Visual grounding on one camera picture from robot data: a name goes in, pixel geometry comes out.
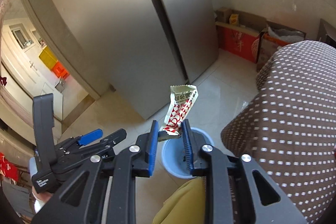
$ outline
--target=snack wrapper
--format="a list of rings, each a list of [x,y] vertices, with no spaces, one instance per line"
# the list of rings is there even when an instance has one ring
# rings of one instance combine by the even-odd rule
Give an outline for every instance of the snack wrapper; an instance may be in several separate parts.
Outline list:
[[[159,132],[159,142],[180,138],[181,124],[198,97],[194,85],[173,85],[170,87],[170,105],[163,126]]]

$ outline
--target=orange crate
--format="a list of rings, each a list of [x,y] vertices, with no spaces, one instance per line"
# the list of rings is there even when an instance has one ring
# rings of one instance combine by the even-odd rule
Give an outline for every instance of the orange crate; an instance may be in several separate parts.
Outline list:
[[[70,75],[59,61],[57,61],[56,65],[52,68],[52,72],[58,78],[63,78],[63,79],[66,79]]]

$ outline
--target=red cloth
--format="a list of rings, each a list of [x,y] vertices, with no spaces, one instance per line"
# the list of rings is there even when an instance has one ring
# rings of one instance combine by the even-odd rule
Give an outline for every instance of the red cloth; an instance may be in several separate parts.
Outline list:
[[[3,153],[0,152],[0,173],[15,181],[19,180],[19,174],[16,166],[9,162]]]

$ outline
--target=polka dot fabric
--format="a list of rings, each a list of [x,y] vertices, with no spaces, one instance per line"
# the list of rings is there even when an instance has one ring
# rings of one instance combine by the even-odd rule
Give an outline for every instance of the polka dot fabric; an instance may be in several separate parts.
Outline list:
[[[303,41],[283,47],[257,75],[258,95],[222,131],[236,156],[251,154],[308,223],[336,189],[336,49]]]

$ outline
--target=white floor tile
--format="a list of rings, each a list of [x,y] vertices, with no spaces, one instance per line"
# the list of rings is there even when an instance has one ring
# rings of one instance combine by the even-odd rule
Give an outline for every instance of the white floor tile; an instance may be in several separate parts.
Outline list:
[[[212,73],[229,86],[250,96],[250,100],[258,93],[255,78],[256,64],[237,55],[220,50],[220,66]]]

